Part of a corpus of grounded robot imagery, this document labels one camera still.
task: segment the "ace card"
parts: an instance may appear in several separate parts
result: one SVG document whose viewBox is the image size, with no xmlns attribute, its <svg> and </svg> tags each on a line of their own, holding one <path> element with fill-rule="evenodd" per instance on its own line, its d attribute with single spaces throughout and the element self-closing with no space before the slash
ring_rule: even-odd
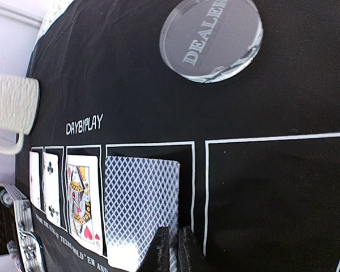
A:
<svg viewBox="0 0 340 272">
<path fill-rule="evenodd" d="M 35 208 L 40 207 L 40 174 L 39 174 L 39 153 L 29 152 L 29 188 L 30 201 Z"/>
<path fill-rule="evenodd" d="M 59 176 L 58 156 L 44 152 L 42 187 L 45 215 L 57 227 L 61 226 Z"/>
<path fill-rule="evenodd" d="M 103 253 L 98 158 L 68 155 L 67 201 L 71 236 L 98 255 Z"/>
</svg>

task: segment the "white mug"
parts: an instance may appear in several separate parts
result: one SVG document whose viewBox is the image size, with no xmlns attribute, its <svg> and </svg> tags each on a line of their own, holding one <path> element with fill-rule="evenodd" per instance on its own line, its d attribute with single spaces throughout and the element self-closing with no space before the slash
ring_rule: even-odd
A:
<svg viewBox="0 0 340 272">
<path fill-rule="evenodd" d="M 32 129 L 39 100 L 36 79 L 0 74 L 0 129 L 19 134 L 14 146 L 0 144 L 0 153 L 15 155 L 24 145 L 24 135 Z"/>
</svg>

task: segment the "black poker mat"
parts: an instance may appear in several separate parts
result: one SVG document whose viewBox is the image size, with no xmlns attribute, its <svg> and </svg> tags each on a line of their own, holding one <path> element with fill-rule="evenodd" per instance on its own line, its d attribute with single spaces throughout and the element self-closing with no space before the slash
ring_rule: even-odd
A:
<svg viewBox="0 0 340 272">
<path fill-rule="evenodd" d="M 78 146 L 68 150 L 101 156 L 102 171 L 106 155 L 175 159 L 180 227 L 193 217 L 214 271 L 340 271 L 340 1 L 254 2 L 258 56 L 234 78 L 198 84 L 159 51 L 179 1 L 75 1 L 32 54 L 40 107 L 17 186 L 29 195 L 32 147 L 59 147 L 65 161 Z M 72 247 L 35 216 L 49 271 L 100 270 L 79 252 L 110 271 L 52 228 Z"/>
</svg>

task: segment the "red heart symbol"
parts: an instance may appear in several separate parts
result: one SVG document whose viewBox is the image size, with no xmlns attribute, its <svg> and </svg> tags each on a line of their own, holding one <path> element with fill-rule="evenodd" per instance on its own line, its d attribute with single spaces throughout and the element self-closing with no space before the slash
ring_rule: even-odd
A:
<svg viewBox="0 0 340 272">
<path fill-rule="evenodd" d="M 85 236 L 85 238 L 87 238 L 89 240 L 93 239 L 92 233 L 91 233 L 90 229 L 88 228 L 88 226 L 86 226 L 86 229 L 84 230 L 84 236 Z"/>
</svg>

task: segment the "black cloth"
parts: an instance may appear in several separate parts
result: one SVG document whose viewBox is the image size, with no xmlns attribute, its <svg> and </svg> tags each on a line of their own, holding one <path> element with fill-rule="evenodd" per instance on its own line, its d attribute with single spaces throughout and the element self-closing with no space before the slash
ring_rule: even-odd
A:
<svg viewBox="0 0 340 272">
<path fill-rule="evenodd" d="M 340 137 L 205 142 L 340 132 L 340 1 L 254 2 L 265 30 L 258 56 L 234 78 L 198 84 L 160 55 L 161 28 L 179 0 L 76 0 L 31 58 L 27 75 L 40 82 L 40 107 L 16 157 L 18 187 L 28 195 L 32 146 L 100 144 L 102 163 L 106 151 L 174 159 L 183 227 L 191 225 L 194 163 L 194 234 L 214 269 L 335 271 Z M 100 129 L 67 135 L 68 123 L 102 113 Z M 194 152 L 191 144 L 106 148 L 187 141 Z M 62 258 L 57 266 L 77 261 L 35 225 L 48 255 Z"/>
</svg>

